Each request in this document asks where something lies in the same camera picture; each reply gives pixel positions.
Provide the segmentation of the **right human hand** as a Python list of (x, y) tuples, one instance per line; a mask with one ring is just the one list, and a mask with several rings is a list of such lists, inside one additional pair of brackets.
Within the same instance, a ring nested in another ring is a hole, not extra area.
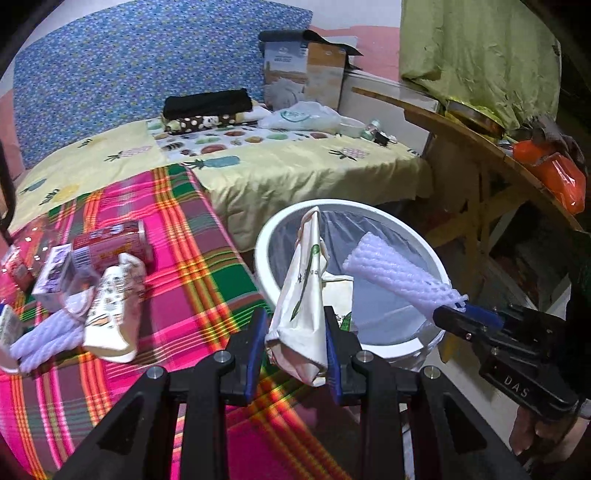
[(513, 452), (519, 455), (533, 445), (536, 437), (540, 437), (554, 445), (554, 449), (545, 457), (547, 462), (565, 461), (575, 451), (589, 424), (589, 419), (581, 417), (563, 418), (560, 422), (546, 424), (538, 420), (533, 412), (519, 406), (509, 444)]

